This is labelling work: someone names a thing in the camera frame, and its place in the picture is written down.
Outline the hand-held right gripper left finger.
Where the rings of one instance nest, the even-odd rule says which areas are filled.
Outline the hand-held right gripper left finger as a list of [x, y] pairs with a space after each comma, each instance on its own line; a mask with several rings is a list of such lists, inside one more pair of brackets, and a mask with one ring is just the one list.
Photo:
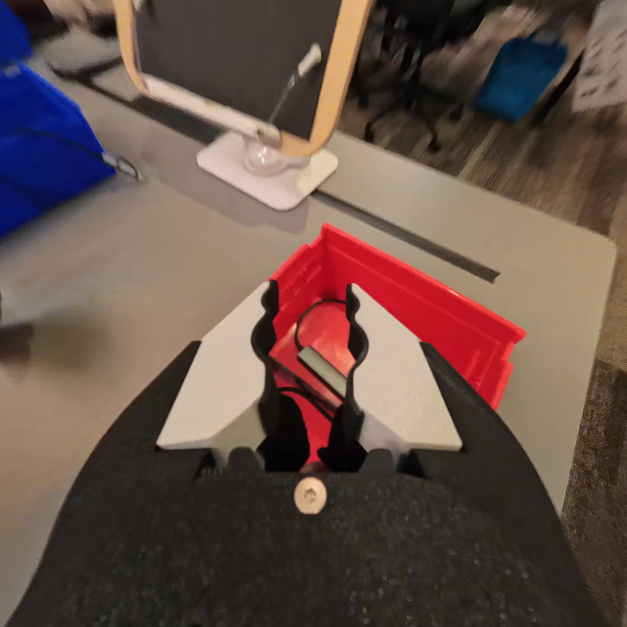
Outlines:
[[268, 280], [236, 306], [201, 340], [198, 351], [156, 440], [159, 449], [210, 449], [217, 465], [231, 451], [256, 453], [266, 438], [259, 403], [266, 365], [253, 349], [253, 331], [277, 302]]

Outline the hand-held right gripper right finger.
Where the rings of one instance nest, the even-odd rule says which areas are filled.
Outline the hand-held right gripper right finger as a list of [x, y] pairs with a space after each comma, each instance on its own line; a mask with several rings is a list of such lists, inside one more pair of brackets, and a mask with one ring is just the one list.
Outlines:
[[420, 340], [363, 288], [353, 283], [355, 321], [367, 350], [352, 375], [354, 400], [363, 413], [357, 442], [385, 449], [399, 461], [411, 450], [459, 452], [461, 438]]

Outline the red storage bin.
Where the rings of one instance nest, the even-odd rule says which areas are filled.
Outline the red storage bin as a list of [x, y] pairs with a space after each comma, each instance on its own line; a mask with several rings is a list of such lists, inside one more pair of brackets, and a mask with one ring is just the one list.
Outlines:
[[323, 225], [271, 276], [279, 286], [280, 312], [274, 319], [277, 343], [271, 356], [292, 373], [276, 373], [281, 387], [307, 390], [312, 401], [290, 393], [302, 410], [310, 443], [309, 464], [318, 462], [341, 398], [297, 355], [306, 348], [325, 358], [343, 376], [354, 359], [347, 347], [349, 324], [342, 303], [356, 283], [416, 340], [430, 343], [492, 407], [505, 393], [513, 371], [510, 357], [525, 331], [427, 274], [337, 229]]

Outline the grey USB hub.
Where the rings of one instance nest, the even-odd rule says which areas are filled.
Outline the grey USB hub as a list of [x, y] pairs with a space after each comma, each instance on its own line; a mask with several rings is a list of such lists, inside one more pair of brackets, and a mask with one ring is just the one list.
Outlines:
[[343, 401], [354, 362], [348, 349], [345, 299], [327, 297], [313, 302], [297, 318], [293, 338], [298, 362]]

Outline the blue storage bin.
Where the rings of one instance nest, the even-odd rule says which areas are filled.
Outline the blue storage bin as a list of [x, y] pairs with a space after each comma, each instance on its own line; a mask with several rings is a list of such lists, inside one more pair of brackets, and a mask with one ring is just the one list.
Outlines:
[[1, 69], [1, 237], [115, 175], [80, 107], [26, 65]]
[[33, 54], [29, 32], [12, 9], [1, 1], [1, 66], [29, 58]]

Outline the grey desk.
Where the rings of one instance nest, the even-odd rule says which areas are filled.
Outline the grey desk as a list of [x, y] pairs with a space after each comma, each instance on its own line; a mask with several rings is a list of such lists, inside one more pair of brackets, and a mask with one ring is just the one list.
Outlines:
[[1, 357], [1, 624], [85, 460], [130, 402], [324, 223], [527, 331], [500, 416], [562, 510], [615, 244], [341, 133], [322, 186], [500, 272], [481, 280], [323, 201], [274, 211], [201, 171], [200, 142], [31, 66], [145, 177], [114, 177], [1, 242], [4, 317], [33, 335]]

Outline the black office chair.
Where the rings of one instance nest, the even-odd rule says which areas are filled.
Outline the black office chair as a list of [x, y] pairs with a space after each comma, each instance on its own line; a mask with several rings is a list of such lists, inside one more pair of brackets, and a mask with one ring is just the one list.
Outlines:
[[357, 54], [350, 90], [357, 106], [364, 109], [374, 94], [394, 92], [395, 97], [366, 123], [363, 140], [373, 144], [375, 126], [397, 110], [404, 109], [422, 121], [429, 132], [429, 152], [442, 145], [436, 122], [427, 111], [425, 95], [452, 107], [450, 119], [459, 121], [465, 102], [423, 83], [425, 59], [448, 45], [471, 38], [491, 7], [490, 1], [374, 1], [384, 13], [382, 22], [372, 27], [381, 35], [380, 54], [360, 69], [363, 48]]

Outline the blue plastic container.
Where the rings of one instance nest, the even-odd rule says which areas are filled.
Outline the blue plastic container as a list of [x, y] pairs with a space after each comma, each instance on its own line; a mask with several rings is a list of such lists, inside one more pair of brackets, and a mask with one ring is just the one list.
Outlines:
[[473, 109], [517, 123], [537, 104], [567, 58], [568, 46], [560, 38], [533, 33], [508, 40], [493, 60]]

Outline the wooden board with black panel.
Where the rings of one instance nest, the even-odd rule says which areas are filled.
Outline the wooden board with black panel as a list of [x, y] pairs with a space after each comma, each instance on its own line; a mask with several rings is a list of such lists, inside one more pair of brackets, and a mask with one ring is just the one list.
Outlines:
[[141, 96], [288, 157], [326, 147], [372, 1], [114, 1]]

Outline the printed paper sheet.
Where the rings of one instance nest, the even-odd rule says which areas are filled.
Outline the printed paper sheet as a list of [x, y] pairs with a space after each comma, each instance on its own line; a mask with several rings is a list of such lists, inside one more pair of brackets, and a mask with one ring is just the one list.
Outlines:
[[573, 112], [626, 105], [626, 1], [603, 1], [586, 36]]

